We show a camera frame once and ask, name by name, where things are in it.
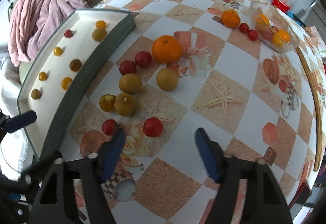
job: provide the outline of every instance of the orange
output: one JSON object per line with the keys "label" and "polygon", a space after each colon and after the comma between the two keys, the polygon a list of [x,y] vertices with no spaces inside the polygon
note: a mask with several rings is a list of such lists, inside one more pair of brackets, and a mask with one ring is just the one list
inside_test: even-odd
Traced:
{"label": "orange", "polygon": [[285,42],[290,42],[290,35],[287,31],[285,30],[278,30],[276,34]]}
{"label": "orange", "polygon": [[154,41],[152,54],[158,62],[170,64],[178,61],[182,48],[175,37],[163,35]]}
{"label": "orange", "polygon": [[282,39],[275,33],[272,38],[272,44],[277,46],[277,47],[282,47],[284,42]]}
{"label": "orange", "polygon": [[268,18],[265,16],[265,15],[263,15],[263,14],[259,14],[259,18],[257,19],[257,21],[258,22],[261,22],[261,20],[263,20],[263,22],[265,23],[265,24],[267,24],[267,25],[269,25],[269,20],[268,20]]}
{"label": "orange", "polygon": [[96,26],[96,28],[101,28],[101,29],[105,29],[106,28],[106,22],[105,21],[97,21],[96,23],[95,23],[95,26]]}
{"label": "orange", "polygon": [[221,20],[229,28],[237,28],[240,23],[240,17],[235,10],[224,11],[221,15]]}
{"label": "orange", "polygon": [[62,82],[61,82],[61,87],[64,89],[64,90],[68,90],[70,84],[72,83],[72,79],[69,78],[69,77],[65,77],[62,79]]}

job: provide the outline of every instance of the tablecloth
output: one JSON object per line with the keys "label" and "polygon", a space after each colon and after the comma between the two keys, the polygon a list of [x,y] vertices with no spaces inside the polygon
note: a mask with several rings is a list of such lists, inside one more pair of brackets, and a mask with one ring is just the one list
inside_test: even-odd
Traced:
{"label": "tablecloth", "polygon": [[[260,40],[250,41],[238,29],[223,26],[222,11],[233,8],[241,18],[252,1],[264,0],[104,0],[97,8],[133,12],[136,29],[112,54],[89,87],[71,120],[61,146],[66,160],[79,159],[110,140],[102,124],[114,118],[127,133],[114,175],[103,185],[108,205],[121,223],[199,223],[218,185],[208,176],[194,143],[203,127],[223,150],[240,159],[264,158],[289,203],[299,185],[311,187],[316,153],[316,113],[312,92],[295,51],[280,54]],[[325,71],[309,35],[289,17],[299,46],[314,72],[325,107]],[[103,94],[121,93],[119,65],[150,51],[162,35],[175,36],[183,47],[177,63],[153,61],[137,69],[142,89],[135,95],[137,113],[121,117],[99,108]],[[178,86],[166,92],[156,75],[171,68]],[[277,71],[279,78],[273,77]],[[159,118],[163,134],[155,139],[142,132],[143,122]],[[82,183],[76,183],[80,217],[87,223]],[[232,223],[238,223],[246,193],[241,180]]]}

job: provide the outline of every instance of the mandarin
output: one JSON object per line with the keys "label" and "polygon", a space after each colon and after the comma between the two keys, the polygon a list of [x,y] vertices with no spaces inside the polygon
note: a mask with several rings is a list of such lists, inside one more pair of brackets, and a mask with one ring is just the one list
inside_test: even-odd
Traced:
{"label": "mandarin", "polygon": [[224,11],[221,20],[226,27],[237,28],[240,24],[240,17],[235,10]]}
{"label": "mandarin", "polygon": [[170,64],[179,60],[182,48],[175,37],[163,35],[154,41],[152,54],[158,62]]}

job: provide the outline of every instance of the blue object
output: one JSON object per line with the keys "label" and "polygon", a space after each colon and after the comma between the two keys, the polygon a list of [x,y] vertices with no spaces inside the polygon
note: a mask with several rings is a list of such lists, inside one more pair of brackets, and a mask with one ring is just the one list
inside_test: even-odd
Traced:
{"label": "blue object", "polygon": [[217,182],[220,178],[220,175],[217,173],[217,163],[213,156],[213,151],[208,146],[208,138],[206,132],[203,128],[199,128],[196,131],[195,142],[199,151],[199,154],[203,160],[205,165],[207,174],[210,178],[212,178],[215,182]]}
{"label": "blue object", "polygon": [[113,136],[111,141],[106,142],[106,144],[111,144],[110,146],[108,146],[108,154],[103,159],[103,168],[101,174],[103,182],[109,179],[115,171],[115,167],[117,165],[125,142],[126,135],[123,129],[120,129],[119,132]]}

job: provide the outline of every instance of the round fruit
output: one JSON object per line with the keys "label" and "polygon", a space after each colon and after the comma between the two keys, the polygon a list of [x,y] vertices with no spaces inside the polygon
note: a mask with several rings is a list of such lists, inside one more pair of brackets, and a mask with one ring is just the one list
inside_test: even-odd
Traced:
{"label": "round fruit", "polygon": [[249,30],[248,31],[248,38],[251,41],[256,41],[258,39],[258,33],[256,30]]}
{"label": "round fruit", "polygon": [[148,118],[143,125],[143,132],[150,138],[156,138],[163,132],[163,124],[156,117]]}
{"label": "round fruit", "polygon": [[282,47],[284,42],[282,41],[282,39],[277,35],[277,33],[275,33],[272,37],[272,44],[277,46],[277,47]]}
{"label": "round fruit", "polygon": [[33,100],[37,100],[37,99],[41,98],[40,91],[38,89],[32,90],[31,97],[32,97]]}
{"label": "round fruit", "polygon": [[62,52],[63,52],[62,49],[61,49],[60,47],[58,47],[58,46],[56,46],[56,47],[53,49],[53,54],[54,54],[56,57],[61,56]]}
{"label": "round fruit", "polygon": [[64,35],[66,38],[71,38],[74,36],[74,33],[72,32],[72,30],[67,30],[67,31],[65,31]]}
{"label": "round fruit", "polygon": [[240,23],[240,17],[235,10],[228,10],[222,13],[221,21],[226,27],[237,28]]}
{"label": "round fruit", "polygon": [[178,77],[170,68],[164,68],[156,76],[156,82],[162,90],[170,91],[178,84]]}
{"label": "round fruit", "polygon": [[118,127],[118,123],[114,119],[108,119],[103,123],[102,131],[108,136],[113,136]]}
{"label": "round fruit", "polygon": [[136,64],[131,60],[123,61],[120,64],[119,71],[121,75],[126,75],[129,73],[136,73]]}
{"label": "round fruit", "polygon": [[136,111],[136,99],[128,93],[119,94],[115,99],[115,111],[122,116],[133,114]]}
{"label": "round fruit", "polygon": [[108,33],[106,32],[105,29],[103,28],[98,28],[95,29],[94,32],[92,33],[92,37],[95,41],[101,42],[107,35]]}
{"label": "round fruit", "polygon": [[285,30],[278,30],[276,34],[285,42],[290,42],[290,35],[287,31]]}
{"label": "round fruit", "polygon": [[100,108],[104,112],[113,111],[115,109],[115,99],[116,99],[116,97],[111,94],[102,95],[100,98],[100,102],[99,102]]}
{"label": "round fruit", "polygon": [[39,73],[39,80],[40,81],[46,81],[46,79],[48,78],[48,75],[45,72],[40,72]]}
{"label": "round fruit", "polygon": [[141,78],[133,73],[123,75],[119,81],[121,91],[129,94],[136,94],[141,89]]}
{"label": "round fruit", "polygon": [[268,18],[265,15],[263,15],[262,13],[259,14],[259,18],[257,19],[257,21],[258,22],[262,22],[263,21],[268,26],[270,24]]}
{"label": "round fruit", "polygon": [[72,79],[69,78],[69,77],[65,77],[63,78],[62,82],[61,82],[61,87],[64,89],[64,90],[68,90],[70,84],[72,83]]}
{"label": "round fruit", "polygon": [[182,48],[175,37],[163,35],[154,41],[152,54],[158,62],[170,64],[179,60]]}
{"label": "round fruit", "polygon": [[73,72],[78,72],[81,67],[82,67],[82,62],[79,59],[74,59],[69,64],[69,68]]}
{"label": "round fruit", "polygon": [[95,23],[96,28],[98,29],[105,29],[106,28],[106,22],[105,21],[97,21]]}
{"label": "round fruit", "polygon": [[151,64],[151,61],[152,55],[147,51],[140,51],[135,57],[137,66],[140,66],[141,68],[147,68]]}
{"label": "round fruit", "polygon": [[243,33],[247,33],[249,31],[249,26],[246,23],[242,23],[239,26],[239,30]]}

